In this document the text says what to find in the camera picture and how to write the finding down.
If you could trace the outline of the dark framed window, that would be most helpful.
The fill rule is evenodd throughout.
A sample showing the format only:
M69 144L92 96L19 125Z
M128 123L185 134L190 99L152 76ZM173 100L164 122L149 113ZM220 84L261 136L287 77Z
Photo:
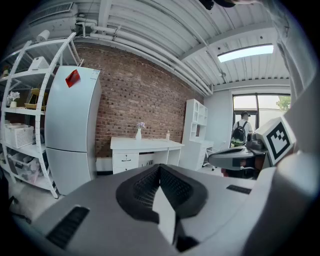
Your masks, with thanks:
M269 120L281 117L291 106L288 94L238 94L232 96L233 123L232 131L242 119L243 112L248 113L248 123L252 131L262 127Z

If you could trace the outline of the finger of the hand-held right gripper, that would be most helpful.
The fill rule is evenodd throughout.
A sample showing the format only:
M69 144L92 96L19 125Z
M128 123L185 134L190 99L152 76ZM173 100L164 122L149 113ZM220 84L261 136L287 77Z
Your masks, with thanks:
M214 167L239 171L244 167L254 167L254 154L245 146L232 147L210 154L208 162Z

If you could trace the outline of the white ceiling pipes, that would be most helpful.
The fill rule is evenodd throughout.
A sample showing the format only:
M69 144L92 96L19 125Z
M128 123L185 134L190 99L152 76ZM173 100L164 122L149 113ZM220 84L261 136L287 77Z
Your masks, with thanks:
M83 17L77 17L75 20L78 25L82 26L82 37L84 39L99 40L109 43L111 46L122 47L162 66L204 96L213 94L213 87L207 85L200 75L159 45L123 31L121 26L118 26L118 28L98 26L97 21Z

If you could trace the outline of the white swivel chair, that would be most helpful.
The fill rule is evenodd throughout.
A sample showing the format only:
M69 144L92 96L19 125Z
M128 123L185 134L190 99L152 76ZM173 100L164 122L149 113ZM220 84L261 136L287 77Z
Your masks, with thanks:
M209 147L206 149L205 151L205 155L204 155L204 161L203 161L203 164L202 164L202 168L204 167L210 167L211 168L211 171L214 171L215 170L215 166L213 166L212 164L210 164L209 162L209 156L212 155L213 153L215 153L217 150L213 147Z

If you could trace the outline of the long ceiling light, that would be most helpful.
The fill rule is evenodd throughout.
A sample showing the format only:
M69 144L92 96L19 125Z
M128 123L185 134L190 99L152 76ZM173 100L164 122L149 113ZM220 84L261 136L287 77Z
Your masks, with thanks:
M248 47L243 47L236 50L228 51L228 52L219 54L217 57L221 63L224 63L224 62L228 62L228 61L232 61L240 58L272 54L273 52L274 52L274 45L272 43L268 43L268 44L259 44L259 45L248 46Z

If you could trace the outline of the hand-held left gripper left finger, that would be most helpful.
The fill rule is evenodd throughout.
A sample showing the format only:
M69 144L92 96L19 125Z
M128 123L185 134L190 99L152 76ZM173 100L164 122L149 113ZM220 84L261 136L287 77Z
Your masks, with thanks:
M84 207L88 214L59 255L172 256L173 246L158 225L133 219L116 199L118 186L145 170L135 168L87 182L46 209L32 226L47 237L74 207Z

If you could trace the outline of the white cubby bookcase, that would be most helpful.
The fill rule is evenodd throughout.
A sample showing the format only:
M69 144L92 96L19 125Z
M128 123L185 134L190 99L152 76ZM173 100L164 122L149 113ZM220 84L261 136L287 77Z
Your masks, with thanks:
M214 142L205 140L207 121L208 109L196 99L187 100L179 167L192 171L203 167L214 146Z

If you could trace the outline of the white desk drawer with keyhole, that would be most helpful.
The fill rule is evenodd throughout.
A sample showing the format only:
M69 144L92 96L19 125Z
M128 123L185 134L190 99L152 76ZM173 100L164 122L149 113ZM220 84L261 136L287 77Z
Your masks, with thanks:
M112 157L113 168L136 168L139 162L138 153L115 153Z

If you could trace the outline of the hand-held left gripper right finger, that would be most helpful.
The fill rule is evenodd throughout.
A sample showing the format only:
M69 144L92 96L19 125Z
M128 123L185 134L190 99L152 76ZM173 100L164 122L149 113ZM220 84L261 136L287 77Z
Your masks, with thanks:
M260 182L159 166L177 220L161 253L243 253L260 216Z

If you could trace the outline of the white shelf rack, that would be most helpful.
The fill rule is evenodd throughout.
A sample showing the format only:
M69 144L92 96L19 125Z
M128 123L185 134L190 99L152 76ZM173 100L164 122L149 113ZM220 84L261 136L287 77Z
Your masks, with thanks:
M44 178L41 179L40 182L36 182L35 186L50 191L55 199L59 198L57 194L57 187L55 186L55 182L50 174L50 168L45 165L44 153L46 152L46 146L44 143L41 143L41 116L45 115L45 110L42 108L42 103L44 102L45 92L48 88L47 86L52 84L55 77L54 71L56 71L58 67L62 67L63 65L78 67L83 63L83 60L79 58L73 42L75 36L76 33L73 32L68 38L65 39L55 39L35 44L32 44L31 40L27 41L23 48L9 55L10 58L15 57L12 69L8 76L0 79L1 83L6 82L1 103L0 121L1 143L4 157L6 158L5 161L7 163L9 162L7 159L7 148L38 159ZM31 58L29 54L31 50L36 51L38 55L45 57L49 62L49 67L40 68L37 70L20 70L20 62L26 57ZM9 92L19 85L24 85L30 88L40 85L39 96L35 109L7 107L7 97ZM5 116L7 113L35 117L35 144L29 144L17 148L12 142L6 141Z

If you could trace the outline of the white box appliance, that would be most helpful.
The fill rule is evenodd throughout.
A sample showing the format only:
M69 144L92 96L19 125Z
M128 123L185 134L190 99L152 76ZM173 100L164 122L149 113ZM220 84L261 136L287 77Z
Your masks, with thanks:
M41 69L48 69L49 68L49 63L43 56L36 57L32 60L28 71L36 71L36 70L41 70Z

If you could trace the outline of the grey refrigerator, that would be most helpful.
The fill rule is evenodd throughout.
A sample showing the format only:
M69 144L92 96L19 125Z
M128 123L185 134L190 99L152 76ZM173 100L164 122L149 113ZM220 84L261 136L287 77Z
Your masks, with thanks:
M68 87L77 69L80 81ZM57 190L68 195L96 176L96 124L102 95L100 71L61 66L48 95L44 140L49 169Z

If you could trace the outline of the small vase with flowers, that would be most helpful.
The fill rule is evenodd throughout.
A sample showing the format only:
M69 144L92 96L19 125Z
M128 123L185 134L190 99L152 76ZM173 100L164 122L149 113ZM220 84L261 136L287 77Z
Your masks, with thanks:
M20 98L20 93L18 91L11 91L7 96L7 105L10 108L17 107L17 100Z

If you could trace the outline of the clear storage bin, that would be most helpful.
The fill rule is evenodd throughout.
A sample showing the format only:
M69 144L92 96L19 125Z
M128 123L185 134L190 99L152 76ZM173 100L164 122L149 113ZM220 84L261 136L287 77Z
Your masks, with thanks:
M18 152L14 155L9 154L7 159L10 170L15 175L32 184L37 181L40 173L40 163L37 158Z

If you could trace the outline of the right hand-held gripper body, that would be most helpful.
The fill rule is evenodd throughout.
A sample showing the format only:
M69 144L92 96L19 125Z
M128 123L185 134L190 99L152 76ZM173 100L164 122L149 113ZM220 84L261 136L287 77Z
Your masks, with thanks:
M283 116L272 118L248 134L246 147L255 155L267 154L275 166L294 147L296 138Z

